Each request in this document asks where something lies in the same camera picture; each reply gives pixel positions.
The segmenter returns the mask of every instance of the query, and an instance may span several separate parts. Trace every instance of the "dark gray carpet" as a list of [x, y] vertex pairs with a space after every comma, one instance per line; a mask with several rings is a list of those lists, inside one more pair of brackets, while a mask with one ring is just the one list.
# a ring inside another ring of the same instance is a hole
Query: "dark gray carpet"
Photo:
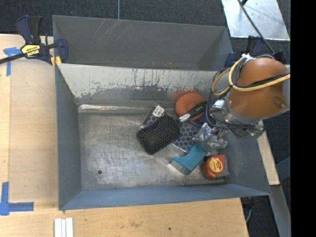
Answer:
[[[291, 34], [291, 0], [277, 0]], [[0, 33], [17, 33], [15, 22], [23, 15], [43, 17], [40, 34], [53, 35], [52, 15], [120, 18], [128, 20], [227, 26], [221, 0], [0, 0]], [[234, 52], [245, 51], [246, 39], [231, 39]], [[282, 50], [290, 64], [290, 43], [269, 41]], [[267, 47], [262, 53], [269, 53]], [[276, 164], [290, 156], [290, 113], [264, 121]], [[290, 208], [290, 182], [283, 186]], [[254, 199], [249, 220], [250, 237], [277, 237], [268, 197]]]

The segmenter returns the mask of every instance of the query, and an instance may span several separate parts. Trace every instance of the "wooden plank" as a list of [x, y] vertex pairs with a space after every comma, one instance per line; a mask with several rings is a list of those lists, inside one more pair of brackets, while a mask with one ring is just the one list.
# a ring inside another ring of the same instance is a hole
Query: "wooden plank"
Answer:
[[248, 237], [240, 199], [59, 211], [57, 201], [0, 218], [1, 234], [52, 236], [55, 218], [73, 218], [75, 237]]
[[258, 146], [262, 156], [262, 161], [266, 169], [267, 178], [270, 185], [279, 185], [280, 180], [278, 178], [275, 160], [272, 155], [270, 144], [267, 134], [264, 132], [258, 139]]
[[[0, 58], [6, 57], [4, 48], [24, 45], [20, 35], [0, 35], [0, 40]], [[10, 202], [57, 199], [53, 67], [20, 58], [11, 62], [8, 77], [6, 67], [0, 65], [0, 181], [10, 183]]]

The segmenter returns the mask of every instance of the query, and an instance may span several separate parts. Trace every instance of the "orange ball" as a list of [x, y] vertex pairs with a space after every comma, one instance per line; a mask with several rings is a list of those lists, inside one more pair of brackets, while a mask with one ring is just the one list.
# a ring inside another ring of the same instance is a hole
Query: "orange ball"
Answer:
[[[184, 114], [187, 114], [194, 106], [204, 102], [204, 98], [197, 92], [190, 92], [187, 94], [182, 95], [178, 98], [176, 104], [175, 104], [175, 111], [178, 116], [183, 116]], [[202, 114], [199, 114], [191, 120], [200, 118]]]

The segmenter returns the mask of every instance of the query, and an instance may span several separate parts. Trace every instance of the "white plastic piece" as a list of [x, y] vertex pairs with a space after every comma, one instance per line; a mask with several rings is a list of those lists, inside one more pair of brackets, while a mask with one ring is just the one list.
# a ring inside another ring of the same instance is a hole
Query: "white plastic piece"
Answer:
[[57, 218], [54, 220], [54, 237], [74, 237], [73, 219]]

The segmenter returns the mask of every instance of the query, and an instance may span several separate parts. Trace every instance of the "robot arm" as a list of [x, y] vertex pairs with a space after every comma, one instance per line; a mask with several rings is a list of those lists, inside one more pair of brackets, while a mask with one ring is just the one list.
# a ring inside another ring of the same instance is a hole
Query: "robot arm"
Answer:
[[[215, 91], [224, 76], [228, 85]], [[208, 151], [224, 148], [227, 143], [222, 137], [228, 131], [237, 137], [261, 136], [264, 126], [260, 121], [290, 109], [290, 68], [269, 55], [242, 55], [232, 67], [215, 75], [211, 94], [217, 99], [208, 102], [209, 122], [194, 138], [199, 144], [204, 142]]]

